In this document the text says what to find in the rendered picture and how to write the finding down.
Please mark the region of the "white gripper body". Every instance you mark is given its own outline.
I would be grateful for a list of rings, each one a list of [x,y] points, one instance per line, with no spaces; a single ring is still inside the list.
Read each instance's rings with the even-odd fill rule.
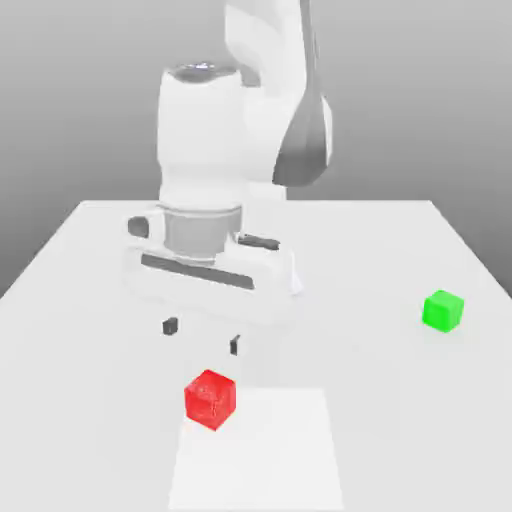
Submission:
[[[147,300],[169,302],[237,322],[284,324],[303,290],[295,255],[227,241],[213,264],[174,260],[149,243],[122,252],[126,284]]]

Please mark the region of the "small red cube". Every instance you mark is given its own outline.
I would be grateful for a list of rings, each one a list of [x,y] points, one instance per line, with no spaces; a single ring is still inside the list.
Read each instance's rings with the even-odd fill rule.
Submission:
[[[236,409],[236,383],[204,370],[184,389],[186,416],[216,431]]]

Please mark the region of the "small green cube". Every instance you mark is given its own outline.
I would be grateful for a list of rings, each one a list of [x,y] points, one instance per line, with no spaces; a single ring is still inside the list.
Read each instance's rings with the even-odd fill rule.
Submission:
[[[422,321],[440,332],[448,333],[460,324],[464,300],[444,290],[437,290],[424,301]]]

